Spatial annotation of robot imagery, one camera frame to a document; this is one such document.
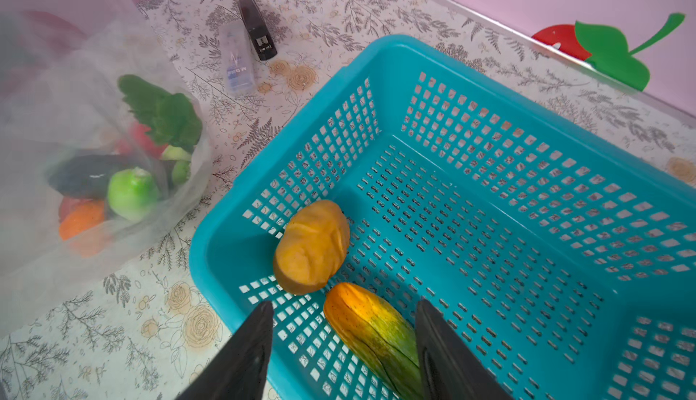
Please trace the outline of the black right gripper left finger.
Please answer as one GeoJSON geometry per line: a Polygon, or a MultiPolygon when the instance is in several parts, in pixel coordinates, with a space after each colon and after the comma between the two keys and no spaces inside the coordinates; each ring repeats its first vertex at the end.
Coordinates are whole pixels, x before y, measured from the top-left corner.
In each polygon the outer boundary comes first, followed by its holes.
{"type": "Polygon", "coordinates": [[[274,310],[261,302],[179,400],[260,399],[272,353],[274,310]]]}

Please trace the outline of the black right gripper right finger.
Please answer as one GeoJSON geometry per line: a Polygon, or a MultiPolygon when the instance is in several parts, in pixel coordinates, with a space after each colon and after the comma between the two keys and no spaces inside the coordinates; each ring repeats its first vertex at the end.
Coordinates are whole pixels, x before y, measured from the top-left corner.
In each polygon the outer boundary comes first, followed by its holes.
{"type": "Polygon", "coordinates": [[[510,398],[429,300],[417,305],[415,331],[426,399],[510,398]]]}

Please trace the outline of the teal plastic basket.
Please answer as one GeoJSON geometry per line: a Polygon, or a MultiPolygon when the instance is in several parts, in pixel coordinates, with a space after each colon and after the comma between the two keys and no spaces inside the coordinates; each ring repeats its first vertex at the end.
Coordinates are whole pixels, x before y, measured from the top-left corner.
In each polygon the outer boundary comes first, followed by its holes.
{"type": "Polygon", "coordinates": [[[407,319],[429,300],[513,398],[694,398],[694,189],[408,36],[342,68],[194,235],[192,278],[229,329],[273,304],[283,398],[393,398],[324,292],[275,280],[317,199],[351,226],[336,280],[407,319]]]}

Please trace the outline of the orange toy fruit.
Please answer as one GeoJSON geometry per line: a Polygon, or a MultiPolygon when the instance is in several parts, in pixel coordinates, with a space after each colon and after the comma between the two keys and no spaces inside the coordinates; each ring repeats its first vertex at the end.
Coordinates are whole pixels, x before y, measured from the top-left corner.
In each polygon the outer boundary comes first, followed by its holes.
{"type": "Polygon", "coordinates": [[[64,198],[59,207],[61,239],[70,240],[100,225],[106,220],[106,206],[104,200],[64,198]]]}

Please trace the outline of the red toy pepper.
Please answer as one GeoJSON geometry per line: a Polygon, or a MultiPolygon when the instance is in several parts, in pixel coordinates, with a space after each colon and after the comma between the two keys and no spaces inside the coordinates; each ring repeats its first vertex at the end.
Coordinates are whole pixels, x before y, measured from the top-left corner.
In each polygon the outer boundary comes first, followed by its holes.
{"type": "Polygon", "coordinates": [[[160,158],[164,150],[167,148],[166,144],[157,145],[148,136],[150,128],[148,126],[133,123],[128,129],[129,138],[123,138],[119,140],[116,146],[116,152],[124,155],[133,155],[134,149],[130,144],[131,141],[134,142],[141,150],[143,150],[147,155],[154,158],[160,158]]]}

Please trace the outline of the green leafy vegetable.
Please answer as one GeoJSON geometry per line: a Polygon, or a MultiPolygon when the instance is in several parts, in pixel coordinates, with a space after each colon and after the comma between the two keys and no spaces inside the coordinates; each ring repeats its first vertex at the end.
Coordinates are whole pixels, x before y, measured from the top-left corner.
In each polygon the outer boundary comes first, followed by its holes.
{"type": "Polygon", "coordinates": [[[135,119],[150,128],[148,136],[154,144],[194,152],[203,123],[186,95],[170,93],[137,75],[122,75],[117,86],[135,119]]]}

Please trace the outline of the clear zip top bag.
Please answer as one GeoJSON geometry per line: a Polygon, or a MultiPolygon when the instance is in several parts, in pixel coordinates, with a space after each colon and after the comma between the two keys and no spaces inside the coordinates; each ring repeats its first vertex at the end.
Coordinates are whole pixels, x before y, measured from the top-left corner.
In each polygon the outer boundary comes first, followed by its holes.
{"type": "Polygon", "coordinates": [[[201,107],[133,0],[1,0],[1,331],[9,334],[98,280],[168,231],[201,198],[212,171],[201,107]],[[137,75],[182,93],[203,123],[188,182],[170,188],[163,164],[130,141],[138,123],[117,83],[137,75]],[[155,209],[106,220],[70,240],[59,235],[64,198],[48,181],[81,155],[122,155],[151,172],[155,209]]]}

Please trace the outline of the long dark eggplant toy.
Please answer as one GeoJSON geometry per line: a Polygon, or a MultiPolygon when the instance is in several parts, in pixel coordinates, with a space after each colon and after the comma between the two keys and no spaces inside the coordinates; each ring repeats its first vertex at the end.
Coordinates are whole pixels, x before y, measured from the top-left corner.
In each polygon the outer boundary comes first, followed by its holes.
{"type": "Polygon", "coordinates": [[[167,146],[159,158],[163,164],[170,188],[177,188],[190,178],[192,154],[180,147],[167,146]]]}

